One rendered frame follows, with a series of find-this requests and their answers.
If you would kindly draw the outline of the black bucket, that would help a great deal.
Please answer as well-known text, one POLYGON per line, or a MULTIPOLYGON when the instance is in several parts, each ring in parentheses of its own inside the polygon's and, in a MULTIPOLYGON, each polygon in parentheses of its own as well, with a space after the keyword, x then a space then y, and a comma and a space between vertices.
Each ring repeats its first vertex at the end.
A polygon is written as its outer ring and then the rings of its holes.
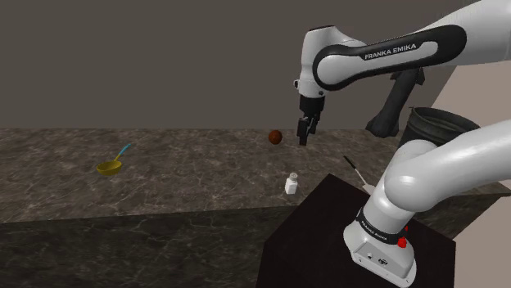
POLYGON ((446 110, 412 107, 398 147, 412 140, 426 140, 442 146, 457 136, 478 129, 472 120, 446 110))

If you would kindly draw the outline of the white salt shaker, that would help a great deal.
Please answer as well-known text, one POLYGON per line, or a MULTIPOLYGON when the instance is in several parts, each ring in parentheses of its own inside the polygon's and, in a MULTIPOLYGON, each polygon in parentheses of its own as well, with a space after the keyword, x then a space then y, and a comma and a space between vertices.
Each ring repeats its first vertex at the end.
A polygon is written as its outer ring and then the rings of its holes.
POLYGON ((297 173, 290 173, 289 176, 287 177, 284 191, 288 195, 294 195, 296 193, 298 187, 297 179, 298 179, 297 173))

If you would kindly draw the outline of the dark robot stand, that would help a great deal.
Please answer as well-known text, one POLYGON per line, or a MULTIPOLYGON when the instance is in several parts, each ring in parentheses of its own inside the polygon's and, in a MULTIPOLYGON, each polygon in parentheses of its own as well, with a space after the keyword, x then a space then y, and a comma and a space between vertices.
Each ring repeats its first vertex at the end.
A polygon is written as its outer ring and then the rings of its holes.
MULTIPOLYGON (((353 262, 344 228, 368 195, 331 174, 265 242, 255 288, 397 288, 353 262)), ((454 288, 456 244, 412 219, 418 265, 410 288, 454 288)))

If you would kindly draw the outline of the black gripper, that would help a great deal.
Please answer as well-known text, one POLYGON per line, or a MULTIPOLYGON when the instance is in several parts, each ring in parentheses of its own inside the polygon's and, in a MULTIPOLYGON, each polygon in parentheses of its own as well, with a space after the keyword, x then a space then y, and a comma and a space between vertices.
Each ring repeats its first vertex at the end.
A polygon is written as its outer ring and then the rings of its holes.
POLYGON ((296 136, 299 138, 299 144, 301 146, 307 144, 309 130, 310 134, 316 133, 324 103, 325 97, 305 97, 300 95, 299 109, 304 113, 305 117, 298 120, 296 136))

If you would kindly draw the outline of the black curved club-shaped object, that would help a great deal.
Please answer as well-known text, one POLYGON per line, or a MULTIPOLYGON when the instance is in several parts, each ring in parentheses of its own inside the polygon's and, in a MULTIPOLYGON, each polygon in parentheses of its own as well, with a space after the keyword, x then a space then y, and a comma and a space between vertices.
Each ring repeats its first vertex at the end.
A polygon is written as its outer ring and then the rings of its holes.
POLYGON ((393 87, 382 109, 366 124, 365 129, 375 137, 395 137, 399 132, 400 113, 415 85, 423 85, 423 68, 403 70, 391 75, 393 87))

